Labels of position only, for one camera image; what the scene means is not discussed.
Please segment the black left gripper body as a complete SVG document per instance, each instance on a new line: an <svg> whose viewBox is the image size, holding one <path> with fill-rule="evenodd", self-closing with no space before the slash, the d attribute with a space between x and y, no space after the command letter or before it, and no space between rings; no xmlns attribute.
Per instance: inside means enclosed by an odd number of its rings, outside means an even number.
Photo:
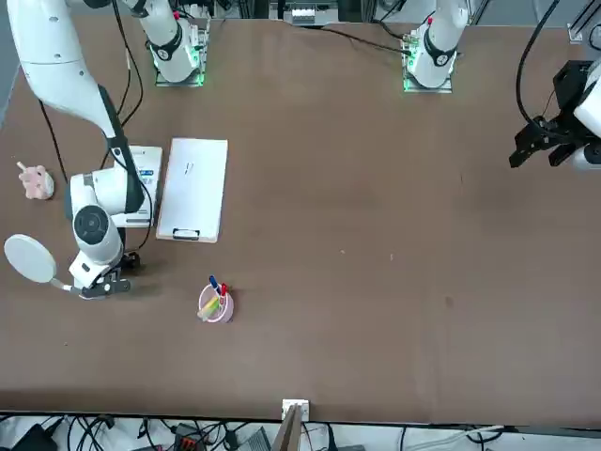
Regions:
<svg viewBox="0 0 601 451"><path fill-rule="evenodd" d="M557 134L587 134L585 127L576 119L578 106L589 74L592 60L568 60L553 77L559 114L548 121L549 129Z"/></svg>

